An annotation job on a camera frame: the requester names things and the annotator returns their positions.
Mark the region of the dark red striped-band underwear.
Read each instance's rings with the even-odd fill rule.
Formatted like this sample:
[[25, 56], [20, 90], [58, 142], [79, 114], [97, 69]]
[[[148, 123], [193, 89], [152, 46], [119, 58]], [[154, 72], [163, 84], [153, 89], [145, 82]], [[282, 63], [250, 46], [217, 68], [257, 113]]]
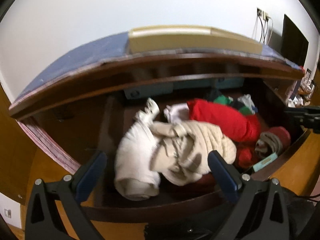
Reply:
[[260, 134], [254, 152], [259, 159], [265, 159], [274, 153], [279, 156], [289, 148], [290, 144], [291, 135], [284, 127], [272, 127]]

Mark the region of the bright red garment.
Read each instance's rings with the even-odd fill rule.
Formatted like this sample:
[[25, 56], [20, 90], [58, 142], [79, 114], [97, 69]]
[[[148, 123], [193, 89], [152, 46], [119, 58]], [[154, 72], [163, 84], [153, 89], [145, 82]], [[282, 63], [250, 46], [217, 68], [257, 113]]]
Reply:
[[256, 142], [261, 125], [256, 115], [243, 115], [236, 109], [194, 99], [187, 102], [189, 119], [219, 126], [222, 133], [235, 142]]

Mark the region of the green black striped underwear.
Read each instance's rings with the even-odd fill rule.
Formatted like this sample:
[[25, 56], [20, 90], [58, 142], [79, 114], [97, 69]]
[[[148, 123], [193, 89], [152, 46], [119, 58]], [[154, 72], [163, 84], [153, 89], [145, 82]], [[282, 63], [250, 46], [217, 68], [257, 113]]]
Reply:
[[239, 102], [238, 98], [225, 96], [217, 89], [212, 89], [210, 91], [207, 96], [207, 101], [232, 107], [243, 115], [255, 115], [252, 114], [251, 111], [243, 103]]

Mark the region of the cream white underwear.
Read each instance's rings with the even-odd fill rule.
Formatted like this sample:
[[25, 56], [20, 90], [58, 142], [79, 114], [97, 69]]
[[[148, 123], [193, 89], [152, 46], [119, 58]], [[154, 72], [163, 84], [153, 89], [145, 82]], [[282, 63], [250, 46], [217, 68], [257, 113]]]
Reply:
[[132, 201], [146, 200], [159, 194], [158, 172], [150, 170], [150, 162], [159, 140], [150, 130], [159, 114], [157, 103], [148, 98], [143, 110], [121, 139], [114, 164], [116, 190]]

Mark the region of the wooden drawer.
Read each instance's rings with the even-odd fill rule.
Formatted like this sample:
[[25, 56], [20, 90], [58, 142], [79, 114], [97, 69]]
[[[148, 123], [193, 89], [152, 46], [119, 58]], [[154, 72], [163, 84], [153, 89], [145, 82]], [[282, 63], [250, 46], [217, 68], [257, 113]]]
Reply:
[[208, 155], [267, 180], [310, 131], [285, 103], [291, 80], [220, 78], [154, 83], [69, 102], [35, 115], [61, 165], [101, 152], [77, 195], [92, 220], [143, 223], [223, 203]]

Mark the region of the pale pink underwear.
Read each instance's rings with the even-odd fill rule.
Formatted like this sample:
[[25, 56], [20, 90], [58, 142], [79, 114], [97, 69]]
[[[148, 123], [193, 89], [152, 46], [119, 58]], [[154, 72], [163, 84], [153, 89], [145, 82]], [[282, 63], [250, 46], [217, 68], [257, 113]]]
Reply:
[[189, 108], [187, 103], [178, 103], [171, 106], [166, 106], [163, 114], [168, 123], [171, 124], [189, 120]]

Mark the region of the white blue grey underwear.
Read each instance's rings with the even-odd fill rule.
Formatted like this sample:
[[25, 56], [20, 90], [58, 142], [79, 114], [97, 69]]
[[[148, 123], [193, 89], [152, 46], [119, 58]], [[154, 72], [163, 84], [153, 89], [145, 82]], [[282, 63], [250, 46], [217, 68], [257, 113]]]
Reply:
[[249, 94], [243, 95], [241, 97], [238, 98], [238, 101], [243, 103], [250, 111], [252, 114], [255, 114], [258, 112], [257, 107], [255, 107], [251, 96]]

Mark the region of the teal paper card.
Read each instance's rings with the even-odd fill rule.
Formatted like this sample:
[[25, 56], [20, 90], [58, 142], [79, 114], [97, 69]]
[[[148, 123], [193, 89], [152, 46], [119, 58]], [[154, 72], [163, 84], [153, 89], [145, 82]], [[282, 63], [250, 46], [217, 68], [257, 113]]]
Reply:
[[266, 167], [267, 165], [269, 165], [270, 163], [275, 161], [277, 158], [278, 158], [278, 155], [276, 153], [272, 153], [268, 157], [266, 157], [263, 160], [257, 162], [256, 164], [254, 164], [253, 165], [253, 171], [254, 172], [260, 171], [262, 168]]

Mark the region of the black television screen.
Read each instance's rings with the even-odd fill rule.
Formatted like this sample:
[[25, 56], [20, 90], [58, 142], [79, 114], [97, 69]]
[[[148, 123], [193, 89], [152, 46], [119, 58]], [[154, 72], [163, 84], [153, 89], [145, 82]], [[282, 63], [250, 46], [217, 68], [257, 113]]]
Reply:
[[285, 14], [283, 20], [281, 55], [303, 67], [308, 52], [309, 42], [299, 28]]

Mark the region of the wooden door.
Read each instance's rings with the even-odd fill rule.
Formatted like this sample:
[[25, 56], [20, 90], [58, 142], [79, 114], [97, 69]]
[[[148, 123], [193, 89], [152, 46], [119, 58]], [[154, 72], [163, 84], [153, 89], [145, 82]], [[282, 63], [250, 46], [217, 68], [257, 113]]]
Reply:
[[30, 169], [37, 146], [8, 113], [10, 102], [1, 89], [1, 193], [25, 204]]

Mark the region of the blue plaid tablecloth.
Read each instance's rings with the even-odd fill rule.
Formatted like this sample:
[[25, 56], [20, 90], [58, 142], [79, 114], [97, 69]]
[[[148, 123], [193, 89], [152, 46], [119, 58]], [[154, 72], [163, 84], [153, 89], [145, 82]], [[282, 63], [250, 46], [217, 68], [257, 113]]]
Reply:
[[298, 80], [301, 68], [268, 46], [260, 54], [186, 48], [132, 53], [127, 32], [69, 51], [43, 70], [9, 107], [24, 132], [55, 162], [74, 173], [79, 163], [33, 119], [36, 113], [93, 96], [156, 82], [218, 77]]

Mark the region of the low wall socket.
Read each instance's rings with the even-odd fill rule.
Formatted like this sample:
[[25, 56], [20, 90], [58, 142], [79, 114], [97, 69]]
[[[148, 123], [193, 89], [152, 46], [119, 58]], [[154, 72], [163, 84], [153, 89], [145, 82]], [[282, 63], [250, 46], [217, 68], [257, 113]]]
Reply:
[[5, 217], [8, 217], [8, 218], [11, 218], [11, 210], [10, 209], [5, 209], [4, 210], [4, 215], [5, 215]]

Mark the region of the wall power outlet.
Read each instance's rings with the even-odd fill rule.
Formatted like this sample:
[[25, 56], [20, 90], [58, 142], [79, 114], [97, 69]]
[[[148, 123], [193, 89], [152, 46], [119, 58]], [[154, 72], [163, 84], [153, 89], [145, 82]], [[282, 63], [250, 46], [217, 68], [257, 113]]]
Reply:
[[262, 17], [262, 19], [263, 19], [264, 21], [268, 21], [268, 20], [269, 20], [268, 13], [262, 11], [262, 10], [259, 9], [259, 8], [257, 9], [257, 15], [258, 15], [259, 17]]

